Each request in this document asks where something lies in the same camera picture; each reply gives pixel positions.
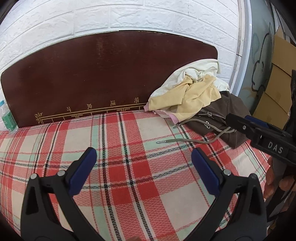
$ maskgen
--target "bottle label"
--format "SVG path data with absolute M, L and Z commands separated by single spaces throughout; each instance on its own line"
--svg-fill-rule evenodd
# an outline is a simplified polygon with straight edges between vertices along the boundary
M 9 132 L 15 130 L 17 124 L 16 124 L 16 122 L 15 122 L 15 120 L 14 120 L 14 118 L 13 118 L 13 116 L 12 116 L 12 114 L 11 114 L 10 111 L 8 112 L 7 115 L 2 116 L 2 120 L 3 120 L 3 122 L 4 122 L 4 124 L 5 124 L 6 128 L 7 128 L 7 130 Z

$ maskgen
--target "finger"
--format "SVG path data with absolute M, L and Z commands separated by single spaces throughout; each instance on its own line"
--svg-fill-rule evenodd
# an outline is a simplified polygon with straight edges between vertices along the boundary
M 267 185 L 272 184 L 274 181 L 274 170 L 272 169 L 272 166 L 267 170 L 266 172 L 266 183 Z
M 265 199 L 269 198 L 272 194 L 274 194 L 274 185 L 265 185 L 264 187 L 264 192 L 263 192 L 263 197 Z
M 268 163 L 270 166 L 272 166 L 272 156 L 270 156 L 270 157 L 268 158 L 267 163 Z
M 295 197 L 295 192 L 292 192 L 290 197 L 287 199 L 287 201 L 285 202 L 281 212 L 287 211 L 288 208 L 290 207 L 290 204 L 292 203 L 293 199 Z
M 288 191 L 292 187 L 294 181 L 295 180 L 294 180 L 294 177 L 293 176 L 285 177 L 282 180 L 280 180 L 279 187 L 283 191 Z
M 139 236 L 134 236 L 134 237 L 127 239 L 126 241 L 142 241 L 142 239 L 140 239 Z

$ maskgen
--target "metal aglet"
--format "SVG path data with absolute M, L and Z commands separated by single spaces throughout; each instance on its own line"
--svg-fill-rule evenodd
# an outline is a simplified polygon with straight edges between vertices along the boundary
M 166 143 L 166 141 L 158 141 L 157 144 Z

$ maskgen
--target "wooden headboard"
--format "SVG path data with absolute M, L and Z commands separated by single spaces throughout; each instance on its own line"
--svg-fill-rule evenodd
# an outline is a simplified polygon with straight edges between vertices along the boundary
M 176 69 L 217 59 L 215 47 L 174 34 L 117 31 L 41 49 L 1 75 L 19 127 L 142 109 Z

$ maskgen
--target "blue gripper pad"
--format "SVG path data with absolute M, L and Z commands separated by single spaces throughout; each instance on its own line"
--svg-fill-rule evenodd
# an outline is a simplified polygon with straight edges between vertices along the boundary
M 252 117 L 252 116 L 250 116 L 250 115 L 247 115 L 247 116 L 245 117 L 245 119 L 246 119 L 247 121 L 254 122 L 254 123 L 256 123 L 257 125 L 260 125 L 260 126 L 262 126 L 262 127 L 269 128 L 269 126 L 267 125 L 266 122 L 264 122 L 264 121 L 262 121 L 262 120 L 259 120 L 259 119 L 256 119 L 256 118 L 254 118 L 254 117 Z
M 191 161 L 209 194 L 218 196 L 220 193 L 219 179 L 197 149 L 193 149 L 191 153 Z
M 73 176 L 69 180 L 69 195 L 77 195 L 82 189 L 87 177 L 89 176 L 92 168 L 96 163 L 96 150 L 90 148 L 90 151 L 86 154 Z

